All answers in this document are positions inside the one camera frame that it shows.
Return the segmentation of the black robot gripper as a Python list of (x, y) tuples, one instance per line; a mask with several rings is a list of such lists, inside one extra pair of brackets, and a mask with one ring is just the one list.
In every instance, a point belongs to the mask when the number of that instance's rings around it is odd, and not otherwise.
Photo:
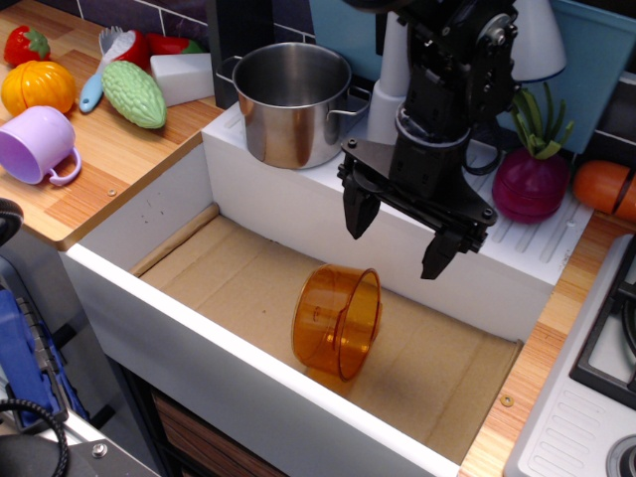
[(472, 126), (481, 106), (402, 105), (393, 145), (350, 137), (338, 177), (346, 227), (359, 239), (381, 203), (435, 231), (422, 259), (422, 279), (436, 279), (456, 253), (477, 252), (497, 214), (463, 175)]

